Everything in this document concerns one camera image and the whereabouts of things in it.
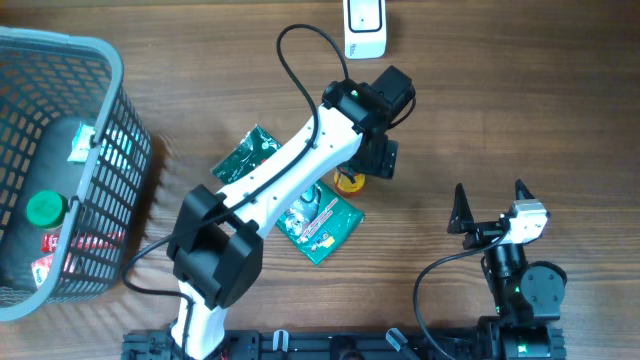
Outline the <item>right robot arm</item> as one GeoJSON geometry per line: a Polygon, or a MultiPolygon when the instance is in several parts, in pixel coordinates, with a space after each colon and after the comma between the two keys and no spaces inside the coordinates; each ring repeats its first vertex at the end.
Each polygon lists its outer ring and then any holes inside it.
{"type": "Polygon", "coordinates": [[[447,232],[462,234],[463,249],[484,256],[483,273],[502,322],[533,326],[557,321],[567,275],[550,262],[530,263],[525,255],[525,246],[543,235],[550,213],[522,180],[515,182],[515,196],[497,220],[477,222],[463,185],[457,184],[447,232]]]}

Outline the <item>green cap sauce bottle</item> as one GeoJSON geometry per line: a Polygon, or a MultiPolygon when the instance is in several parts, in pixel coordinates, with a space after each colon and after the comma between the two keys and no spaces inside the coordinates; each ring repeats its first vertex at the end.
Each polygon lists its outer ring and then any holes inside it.
{"type": "Polygon", "coordinates": [[[335,191],[343,197],[358,195],[364,188],[366,177],[364,174],[351,174],[336,169],[333,182],[335,191]]]}

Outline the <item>pink tissue packet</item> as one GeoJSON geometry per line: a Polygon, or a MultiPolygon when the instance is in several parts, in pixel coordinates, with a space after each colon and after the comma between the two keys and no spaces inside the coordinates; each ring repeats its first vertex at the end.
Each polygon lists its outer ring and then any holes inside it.
{"type": "Polygon", "coordinates": [[[31,271],[32,271],[32,275],[33,275],[34,282],[37,289],[39,289],[46,281],[46,278],[51,269],[53,260],[54,260],[54,255],[48,254],[31,263],[31,271]]]}

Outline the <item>red coffee stick sachet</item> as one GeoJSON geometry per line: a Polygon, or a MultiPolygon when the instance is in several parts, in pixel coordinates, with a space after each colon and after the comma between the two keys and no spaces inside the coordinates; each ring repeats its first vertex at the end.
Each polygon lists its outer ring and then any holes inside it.
{"type": "Polygon", "coordinates": [[[58,234],[46,233],[42,236],[41,251],[43,253],[55,252],[60,236],[58,234]]]}

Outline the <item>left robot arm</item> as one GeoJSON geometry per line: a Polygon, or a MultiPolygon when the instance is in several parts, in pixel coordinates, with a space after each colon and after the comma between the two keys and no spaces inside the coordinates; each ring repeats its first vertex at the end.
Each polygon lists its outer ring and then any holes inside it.
{"type": "Polygon", "coordinates": [[[267,235],[317,180],[339,166],[392,178],[398,144],[386,132],[415,95],[394,66],[371,84],[334,81],[265,162],[216,193],[199,185],[187,194],[167,248],[184,297],[170,335],[186,358],[204,359],[222,343],[228,308],[262,270],[267,235]]]}

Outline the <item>light blue wipes packet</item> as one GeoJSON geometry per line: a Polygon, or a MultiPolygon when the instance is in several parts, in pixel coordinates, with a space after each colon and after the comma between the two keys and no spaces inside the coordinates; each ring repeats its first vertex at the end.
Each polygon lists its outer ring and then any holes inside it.
{"type": "Polygon", "coordinates": [[[92,148],[92,139],[95,135],[93,126],[81,123],[71,143],[71,152],[67,158],[68,162],[84,163],[92,148]]]}

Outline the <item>green lid white jar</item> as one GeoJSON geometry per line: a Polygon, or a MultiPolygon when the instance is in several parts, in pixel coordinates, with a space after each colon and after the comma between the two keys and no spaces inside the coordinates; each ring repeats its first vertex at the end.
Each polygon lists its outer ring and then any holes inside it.
{"type": "Polygon", "coordinates": [[[55,229],[64,222],[68,200],[58,192],[42,190],[33,195],[26,207],[27,220],[42,229],[55,229]]]}

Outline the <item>green 3M gloves packet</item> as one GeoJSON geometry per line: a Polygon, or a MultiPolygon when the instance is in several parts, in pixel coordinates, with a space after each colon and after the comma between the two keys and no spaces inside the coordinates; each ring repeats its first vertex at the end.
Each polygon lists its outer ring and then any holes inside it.
{"type": "MultiPolygon", "coordinates": [[[[211,173],[223,184],[230,184],[264,163],[280,147],[271,134],[256,125],[211,173]]],[[[363,211],[318,180],[286,208],[276,227],[318,266],[350,237],[364,218],[363,211]]]]}

